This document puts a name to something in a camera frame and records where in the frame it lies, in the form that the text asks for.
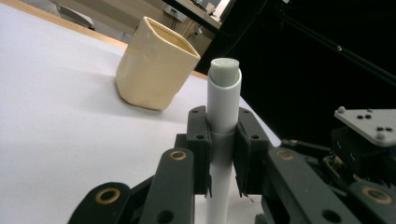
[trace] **screw hole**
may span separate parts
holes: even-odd
[[[340,223],[341,222],[340,216],[338,214],[336,214],[334,211],[331,211],[331,210],[324,210],[322,212],[322,216],[326,220],[328,220],[328,221],[330,221],[332,223]]]
[[[173,218],[174,215],[172,212],[161,211],[161,213],[157,215],[157,223],[162,223],[162,224],[170,223],[173,220]]]

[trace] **black cable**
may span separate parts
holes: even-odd
[[[300,24],[299,22],[295,21],[294,19],[286,16],[283,12],[283,9],[281,8],[278,12],[275,13],[275,15],[281,19],[283,22],[286,24],[294,27],[298,31],[308,35],[309,37],[313,38],[314,40],[318,41],[320,44],[323,46],[332,49],[333,51],[338,52],[341,56],[344,58],[352,61],[354,64],[357,66],[363,68],[366,71],[369,71],[370,74],[382,79],[392,87],[396,87],[396,76],[393,74],[385,71],[384,69],[376,66],[373,63],[370,63],[369,61],[363,59],[361,56],[354,54],[352,51],[345,49],[338,45],[337,43],[331,41],[330,39],[326,38],[325,36],[322,36],[315,31],[307,28],[306,26]]]
[[[264,9],[264,7],[267,5],[268,0],[266,0],[262,6],[260,7],[259,11],[257,13],[255,13],[250,20],[249,25],[247,25],[245,27],[245,30],[243,31],[243,33],[238,37],[238,39],[236,39],[236,41],[233,43],[232,46],[230,46],[224,53],[223,55],[227,55],[233,48],[235,48],[235,46],[239,43],[239,41],[242,39],[242,37],[245,35],[245,33],[248,31],[248,29],[250,28],[250,26],[253,24],[253,22],[256,20],[256,18],[258,18],[260,16],[260,14],[262,13],[262,10]]]

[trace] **metal screw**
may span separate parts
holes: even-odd
[[[342,114],[342,113],[346,112],[346,108],[343,107],[343,106],[340,106],[340,107],[338,107],[337,112],[340,113],[340,114]]]

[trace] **white pipe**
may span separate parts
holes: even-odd
[[[235,59],[218,58],[208,73],[206,121],[212,138],[212,195],[206,197],[206,224],[225,224],[233,169],[242,74]]]

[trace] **white cylinder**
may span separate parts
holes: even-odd
[[[206,121],[212,138],[212,197],[206,197],[206,224],[225,224],[242,81],[239,62],[229,58],[215,59],[208,76]]]

